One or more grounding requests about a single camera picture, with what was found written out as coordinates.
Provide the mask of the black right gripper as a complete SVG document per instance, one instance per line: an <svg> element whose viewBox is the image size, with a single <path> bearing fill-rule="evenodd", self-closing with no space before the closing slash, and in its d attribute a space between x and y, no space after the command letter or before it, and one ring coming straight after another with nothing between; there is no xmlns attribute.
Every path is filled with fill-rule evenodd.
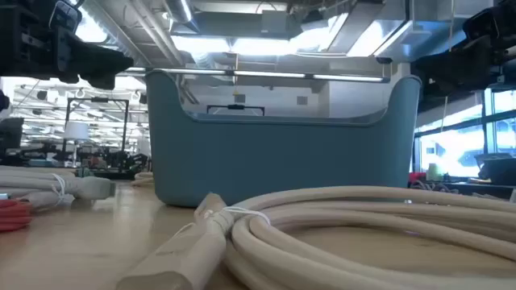
<svg viewBox="0 0 516 290"><path fill-rule="evenodd" d="M487 77L490 51L489 87L516 87L516 0L497 0L487 12L489 38L466 39L451 51L423 56L411 64L411 68L425 76L422 79L425 97L447 97L485 89L486 81L459 84L444 81Z"/></svg>

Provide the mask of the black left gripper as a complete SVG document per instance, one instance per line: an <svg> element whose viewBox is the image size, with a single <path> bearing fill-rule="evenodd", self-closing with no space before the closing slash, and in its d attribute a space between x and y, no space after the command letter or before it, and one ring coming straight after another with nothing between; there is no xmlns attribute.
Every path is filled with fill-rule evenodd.
<svg viewBox="0 0 516 290"><path fill-rule="evenodd" d="M55 1L0 0L0 77L54 77L76 83L82 76L96 89L114 89L115 75L132 67L134 60L82 42L63 27L50 28ZM75 59L79 47L80 64Z"/></svg>

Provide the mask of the blue plastic bin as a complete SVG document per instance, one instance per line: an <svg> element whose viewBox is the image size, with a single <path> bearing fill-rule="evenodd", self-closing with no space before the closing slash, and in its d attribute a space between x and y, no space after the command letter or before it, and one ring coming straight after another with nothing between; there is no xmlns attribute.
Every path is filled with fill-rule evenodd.
<svg viewBox="0 0 516 290"><path fill-rule="evenodd" d="M195 207L208 193L229 205L290 189L407 185L421 81L393 86L377 121L190 113L173 75L147 74L157 198Z"/></svg>

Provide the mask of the white shade table lamp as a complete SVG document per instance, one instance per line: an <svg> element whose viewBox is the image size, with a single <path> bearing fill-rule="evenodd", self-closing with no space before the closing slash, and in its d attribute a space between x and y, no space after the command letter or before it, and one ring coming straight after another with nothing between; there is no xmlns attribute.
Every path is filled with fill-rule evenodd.
<svg viewBox="0 0 516 290"><path fill-rule="evenodd" d="M68 121L64 128L64 143L66 144L69 140L73 141L72 167L76 168L79 144L89 140L89 125L84 122Z"/></svg>

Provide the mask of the pale green bottle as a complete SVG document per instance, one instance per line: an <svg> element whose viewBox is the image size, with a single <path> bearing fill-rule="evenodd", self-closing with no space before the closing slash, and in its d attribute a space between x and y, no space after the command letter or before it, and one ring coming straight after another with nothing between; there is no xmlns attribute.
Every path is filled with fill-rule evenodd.
<svg viewBox="0 0 516 290"><path fill-rule="evenodd" d="M440 166L436 163L428 164L426 172L426 179L428 181L443 181L443 173Z"/></svg>

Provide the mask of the black storage container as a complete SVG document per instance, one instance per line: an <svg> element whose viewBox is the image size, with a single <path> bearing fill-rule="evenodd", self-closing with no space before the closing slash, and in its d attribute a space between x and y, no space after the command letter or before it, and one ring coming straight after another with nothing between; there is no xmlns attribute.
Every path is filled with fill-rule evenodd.
<svg viewBox="0 0 516 290"><path fill-rule="evenodd" d="M480 169L478 176L495 185L516 186L516 158L509 153L489 153L475 156Z"/></svg>

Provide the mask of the black computer monitor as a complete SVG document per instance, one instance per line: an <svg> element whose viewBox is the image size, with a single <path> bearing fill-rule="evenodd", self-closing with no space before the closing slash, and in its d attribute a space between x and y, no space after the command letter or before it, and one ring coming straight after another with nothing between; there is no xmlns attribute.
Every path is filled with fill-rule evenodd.
<svg viewBox="0 0 516 290"><path fill-rule="evenodd" d="M23 124L23 118L4 118L0 121L0 160L8 150L20 148Z"/></svg>

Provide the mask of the long horizontal light bar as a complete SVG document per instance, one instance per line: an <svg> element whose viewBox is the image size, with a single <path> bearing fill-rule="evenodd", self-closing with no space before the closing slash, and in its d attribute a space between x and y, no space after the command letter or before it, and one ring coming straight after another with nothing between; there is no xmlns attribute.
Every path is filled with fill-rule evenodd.
<svg viewBox="0 0 516 290"><path fill-rule="evenodd" d="M278 77L288 79L303 79L316 81L346 81L346 82L366 82L366 83L388 83L389 77L371 77L359 75L332 75L321 73L303 72L265 72L249 70L227 70L227 69L200 69L200 68L157 68L156 71L179 75L195 76L216 76L216 77Z"/></svg>

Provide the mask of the black rectangular frame stand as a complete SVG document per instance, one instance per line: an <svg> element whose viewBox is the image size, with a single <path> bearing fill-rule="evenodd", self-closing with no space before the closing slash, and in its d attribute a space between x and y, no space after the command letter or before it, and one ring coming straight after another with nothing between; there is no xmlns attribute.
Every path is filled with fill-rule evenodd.
<svg viewBox="0 0 516 290"><path fill-rule="evenodd" d="M68 121L89 125L89 140L79 144L77 167L87 159L95 170L124 172L127 154L129 101L108 97L71 97L67 100L64 128ZM62 160L73 158L73 141L62 140Z"/></svg>

